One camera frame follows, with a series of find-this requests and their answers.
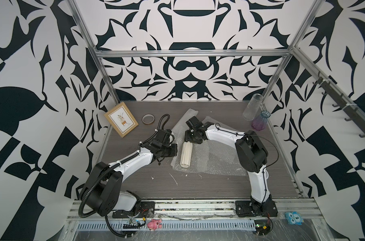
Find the purple blue glass vase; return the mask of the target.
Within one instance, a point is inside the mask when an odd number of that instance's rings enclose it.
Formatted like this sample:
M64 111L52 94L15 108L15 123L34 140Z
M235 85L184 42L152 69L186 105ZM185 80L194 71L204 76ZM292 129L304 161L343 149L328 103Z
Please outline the purple blue glass vase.
M271 113L267 110L262 110L261 113L254 118L251 127L256 131L261 131L266 128Z

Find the bubble wrap around white vase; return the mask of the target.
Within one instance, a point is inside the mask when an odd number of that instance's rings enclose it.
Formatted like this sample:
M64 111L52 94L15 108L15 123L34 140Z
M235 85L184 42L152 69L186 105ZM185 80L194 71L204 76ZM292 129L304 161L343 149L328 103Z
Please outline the bubble wrap around white vase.
M205 173L209 168L209 145L207 142L202 144L189 144L192 147L190 162L186 162L187 167L181 166L181 156L186 153L185 142L178 144L177 156L173 157L170 165L175 171L186 173Z

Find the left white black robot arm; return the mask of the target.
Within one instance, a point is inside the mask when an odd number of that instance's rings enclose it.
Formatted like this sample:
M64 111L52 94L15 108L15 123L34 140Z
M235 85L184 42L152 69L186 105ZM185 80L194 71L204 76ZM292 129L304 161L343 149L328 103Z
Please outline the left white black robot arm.
M138 150L124 159L106 164L98 163L91 171L80 192L79 217L95 213L108 215L119 202L122 183L130 175L154 161L177 155L177 144L170 129L158 130L154 137L141 143Z

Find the brown tape roll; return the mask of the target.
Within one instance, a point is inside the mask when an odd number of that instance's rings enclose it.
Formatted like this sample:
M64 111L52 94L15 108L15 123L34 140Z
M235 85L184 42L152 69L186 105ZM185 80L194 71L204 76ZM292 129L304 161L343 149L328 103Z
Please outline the brown tape roll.
M154 122L155 122L155 116L153 114L145 114L143 117L142 117L142 123L144 125L152 125Z

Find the blue owl toy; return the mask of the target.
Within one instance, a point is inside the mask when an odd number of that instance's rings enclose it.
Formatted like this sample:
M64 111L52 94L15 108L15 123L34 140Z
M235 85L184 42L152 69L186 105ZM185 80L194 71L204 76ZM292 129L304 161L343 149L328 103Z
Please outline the blue owl toy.
M302 216L297 212L286 212L285 213L286 220L289 225L301 225L304 220Z

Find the left green circuit board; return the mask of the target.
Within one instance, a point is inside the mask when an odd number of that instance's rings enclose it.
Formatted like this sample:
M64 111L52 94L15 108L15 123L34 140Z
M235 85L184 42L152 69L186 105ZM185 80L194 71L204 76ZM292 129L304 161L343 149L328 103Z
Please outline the left green circuit board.
M138 220L129 220L129 223L124 224L122 226L123 229L140 229L143 226L146 225L146 219L143 219L142 221Z

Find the right circuit board with led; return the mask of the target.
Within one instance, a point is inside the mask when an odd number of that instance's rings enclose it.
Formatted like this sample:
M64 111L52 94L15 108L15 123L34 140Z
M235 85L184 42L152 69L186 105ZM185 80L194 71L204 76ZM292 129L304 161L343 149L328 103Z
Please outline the right circuit board with led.
M255 224L255 231L253 233L260 237L267 236L273 230L273 224L270 220L266 222L257 222Z

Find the pink pig toy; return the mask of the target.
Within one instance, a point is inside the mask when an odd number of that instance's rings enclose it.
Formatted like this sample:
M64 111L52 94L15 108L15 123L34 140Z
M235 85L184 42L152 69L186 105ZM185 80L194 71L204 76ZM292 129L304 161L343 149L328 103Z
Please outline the pink pig toy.
M152 219L151 221L149 221L149 223L147 224L147 228L150 230L150 231L156 231L158 229L161 229L162 228L162 220L161 219Z

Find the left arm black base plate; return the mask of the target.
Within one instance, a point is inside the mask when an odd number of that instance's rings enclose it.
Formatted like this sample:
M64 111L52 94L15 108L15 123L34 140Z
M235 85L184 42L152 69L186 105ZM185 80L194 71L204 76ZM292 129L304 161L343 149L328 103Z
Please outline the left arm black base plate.
M112 218L114 219L129 219L129 218L152 218L154 217L155 202L154 201L142 201L135 204L130 211L117 210L113 212Z

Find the wooden framed picture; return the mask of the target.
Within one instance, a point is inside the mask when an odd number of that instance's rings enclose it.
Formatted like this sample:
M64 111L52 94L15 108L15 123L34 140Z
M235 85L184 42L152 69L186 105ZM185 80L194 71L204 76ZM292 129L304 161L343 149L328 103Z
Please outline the wooden framed picture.
M105 118L122 138L138 126L137 120L124 102L105 113Z

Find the clear glass vase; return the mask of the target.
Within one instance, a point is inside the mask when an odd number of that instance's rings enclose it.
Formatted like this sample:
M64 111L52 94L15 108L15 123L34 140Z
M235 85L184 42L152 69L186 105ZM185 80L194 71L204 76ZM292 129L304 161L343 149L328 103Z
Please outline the clear glass vase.
M251 100L249 101L246 109L244 110L242 117L245 120L253 120L255 118L256 113L260 109L260 106L263 101L263 96L259 93L256 93L252 96Z

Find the bubble wrap sheet around vase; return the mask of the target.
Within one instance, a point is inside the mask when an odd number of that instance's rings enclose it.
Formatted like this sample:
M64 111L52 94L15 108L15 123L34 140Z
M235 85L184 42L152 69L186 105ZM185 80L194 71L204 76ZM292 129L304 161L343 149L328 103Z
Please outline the bubble wrap sheet around vase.
M207 131L216 130L216 131L229 133L230 135L234 135L234 136L244 136L245 135L244 132L230 129L228 126L222 126L220 122L216 121L215 119L213 119L209 116L205 117L202 122L204 124L211 123L210 126L207 128Z

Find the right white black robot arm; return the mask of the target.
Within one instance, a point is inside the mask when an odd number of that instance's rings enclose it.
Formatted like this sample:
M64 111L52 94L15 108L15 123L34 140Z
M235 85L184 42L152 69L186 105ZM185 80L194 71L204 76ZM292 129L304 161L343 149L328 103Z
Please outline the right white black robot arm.
M220 142L236 150L239 163L250 179L252 203L263 206L271 201L266 174L268 151L255 132L234 132L212 122L202 123L196 116L188 119L186 125L189 129L185 132L180 158L183 168L190 166L193 144L202 144L206 140Z

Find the black hook rail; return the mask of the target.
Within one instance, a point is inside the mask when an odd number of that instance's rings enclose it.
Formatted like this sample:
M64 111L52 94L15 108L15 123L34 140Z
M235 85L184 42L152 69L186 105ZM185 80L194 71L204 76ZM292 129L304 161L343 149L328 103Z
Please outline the black hook rail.
M346 122L354 122L357 127L362 131L359 134L360 138L365 138L365 112L351 100L329 77L318 71L318 79L313 82L313 85L318 85L323 89L322 95L324 97L329 96L334 104L334 108L343 111L347 117L344 119Z

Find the iridescent bubble wrap bundle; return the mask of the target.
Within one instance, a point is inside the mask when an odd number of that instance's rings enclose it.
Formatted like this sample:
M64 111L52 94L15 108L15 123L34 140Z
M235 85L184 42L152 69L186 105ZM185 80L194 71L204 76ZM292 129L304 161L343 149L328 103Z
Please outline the iridescent bubble wrap bundle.
M222 143L207 140L202 143L199 172L226 176L247 176L237 155L235 141Z

